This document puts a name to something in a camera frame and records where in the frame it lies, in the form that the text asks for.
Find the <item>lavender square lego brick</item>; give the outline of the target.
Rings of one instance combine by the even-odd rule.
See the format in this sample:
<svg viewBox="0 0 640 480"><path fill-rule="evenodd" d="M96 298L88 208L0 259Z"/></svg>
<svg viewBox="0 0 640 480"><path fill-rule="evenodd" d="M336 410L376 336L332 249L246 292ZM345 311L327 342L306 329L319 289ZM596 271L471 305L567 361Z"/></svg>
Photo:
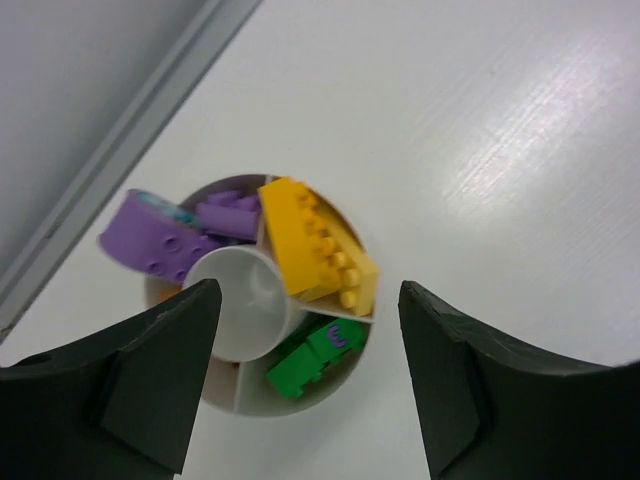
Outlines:
<svg viewBox="0 0 640 480"><path fill-rule="evenodd" d="M261 204L256 192L215 192L196 204L196 215L208 235L250 243L257 240Z"/></svg>

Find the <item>aluminium frame rail back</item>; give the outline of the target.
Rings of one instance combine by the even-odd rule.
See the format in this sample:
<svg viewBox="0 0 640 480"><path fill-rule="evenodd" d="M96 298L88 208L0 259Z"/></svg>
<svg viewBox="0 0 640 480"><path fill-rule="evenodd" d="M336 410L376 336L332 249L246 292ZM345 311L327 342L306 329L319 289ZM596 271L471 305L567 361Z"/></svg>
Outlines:
<svg viewBox="0 0 640 480"><path fill-rule="evenodd" d="M102 137L50 213L1 276L7 337L118 188L259 7L207 1Z"/></svg>

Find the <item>lavender curved lego piece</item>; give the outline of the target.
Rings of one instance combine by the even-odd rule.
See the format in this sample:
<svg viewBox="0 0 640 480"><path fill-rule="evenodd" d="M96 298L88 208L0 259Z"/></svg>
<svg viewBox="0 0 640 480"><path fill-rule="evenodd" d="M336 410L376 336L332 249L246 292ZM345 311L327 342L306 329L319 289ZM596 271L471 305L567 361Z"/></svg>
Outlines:
<svg viewBox="0 0 640 480"><path fill-rule="evenodd" d="M98 243L125 267L177 285L201 257L223 246L201 230L195 214L139 189L127 192Z"/></svg>

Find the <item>white round divided container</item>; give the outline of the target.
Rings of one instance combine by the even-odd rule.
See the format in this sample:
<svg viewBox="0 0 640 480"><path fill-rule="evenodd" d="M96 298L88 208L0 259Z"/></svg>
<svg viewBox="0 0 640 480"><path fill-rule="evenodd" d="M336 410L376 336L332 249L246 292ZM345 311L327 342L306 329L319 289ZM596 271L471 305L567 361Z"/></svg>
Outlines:
<svg viewBox="0 0 640 480"><path fill-rule="evenodd" d="M288 176L258 174L224 178L193 193L180 207L196 215L196 204L210 194L234 189L258 194L260 187L282 177ZM223 300L218 334L203 390L204 399L236 415L284 417L308 410L332 396L355 370L365 346L327 369L321 380L308 384L298 399L281 397L266 378L267 370L277 361L276 347L303 325L310 312L362 323L367 343L375 299L372 313L357 317L336 305L333 296L303 302L288 294L267 233L262 204L255 243L206 235L222 242L223 246L201 257L183 284L152 276L145 279L149 304L157 304L156 295L165 288L184 289L206 278L216 279L221 285Z"/></svg>

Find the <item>orange-brown lego plate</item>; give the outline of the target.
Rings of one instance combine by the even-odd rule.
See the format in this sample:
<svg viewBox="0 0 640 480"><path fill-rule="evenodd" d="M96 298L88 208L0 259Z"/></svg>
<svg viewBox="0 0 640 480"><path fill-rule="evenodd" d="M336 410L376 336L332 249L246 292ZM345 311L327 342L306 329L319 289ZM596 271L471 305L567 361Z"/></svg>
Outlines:
<svg viewBox="0 0 640 480"><path fill-rule="evenodd" d="M162 303L180 292L180 287L165 288L156 295L156 301Z"/></svg>

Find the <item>yellow lego in container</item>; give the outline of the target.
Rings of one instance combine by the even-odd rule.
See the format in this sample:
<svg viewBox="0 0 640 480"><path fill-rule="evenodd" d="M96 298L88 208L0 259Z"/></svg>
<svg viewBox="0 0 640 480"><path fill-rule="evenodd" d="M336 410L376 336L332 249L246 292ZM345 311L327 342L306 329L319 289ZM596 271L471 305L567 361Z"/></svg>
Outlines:
<svg viewBox="0 0 640 480"><path fill-rule="evenodd" d="M304 205L306 233L319 283L299 295L303 302L323 297L357 317L372 313L378 268L339 213L308 190L299 197Z"/></svg>

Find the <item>yellow long lego brick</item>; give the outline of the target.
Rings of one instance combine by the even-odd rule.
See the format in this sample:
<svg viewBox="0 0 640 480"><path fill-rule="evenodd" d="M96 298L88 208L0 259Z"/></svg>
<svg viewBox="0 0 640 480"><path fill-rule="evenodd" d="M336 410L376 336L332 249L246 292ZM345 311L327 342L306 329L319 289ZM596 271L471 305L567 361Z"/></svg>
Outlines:
<svg viewBox="0 0 640 480"><path fill-rule="evenodd" d="M282 177L258 189L267 233L285 289L298 299L301 293L319 283L305 228L304 205L299 200L308 190L304 183L289 177Z"/></svg>

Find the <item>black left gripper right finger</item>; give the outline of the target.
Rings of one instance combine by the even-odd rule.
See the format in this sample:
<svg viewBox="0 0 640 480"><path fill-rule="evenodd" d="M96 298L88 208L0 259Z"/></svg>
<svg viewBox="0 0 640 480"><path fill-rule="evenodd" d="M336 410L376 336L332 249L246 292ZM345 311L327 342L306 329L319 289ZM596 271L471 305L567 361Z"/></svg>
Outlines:
<svg viewBox="0 0 640 480"><path fill-rule="evenodd" d="M434 479L635 479L639 366L514 338L414 281L399 319Z"/></svg>

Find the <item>green lego in container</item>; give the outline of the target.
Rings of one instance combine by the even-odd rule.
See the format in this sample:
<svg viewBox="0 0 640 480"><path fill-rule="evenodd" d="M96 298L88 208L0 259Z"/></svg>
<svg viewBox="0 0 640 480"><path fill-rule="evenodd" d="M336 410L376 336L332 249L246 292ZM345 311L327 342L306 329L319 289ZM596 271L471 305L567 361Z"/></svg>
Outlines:
<svg viewBox="0 0 640 480"><path fill-rule="evenodd" d="M347 354L360 352L366 339L360 322L310 312L303 325L276 347L277 361L266 378L281 397L298 399L327 369Z"/></svg>

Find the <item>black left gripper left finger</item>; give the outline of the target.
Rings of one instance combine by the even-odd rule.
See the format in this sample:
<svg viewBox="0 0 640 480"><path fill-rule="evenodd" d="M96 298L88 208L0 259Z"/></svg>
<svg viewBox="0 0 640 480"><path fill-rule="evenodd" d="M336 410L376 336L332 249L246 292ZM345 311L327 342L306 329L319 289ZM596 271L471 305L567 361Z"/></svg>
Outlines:
<svg viewBox="0 0 640 480"><path fill-rule="evenodd" d="M171 479L191 440L218 326L203 280L1 371L5 479Z"/></svg>

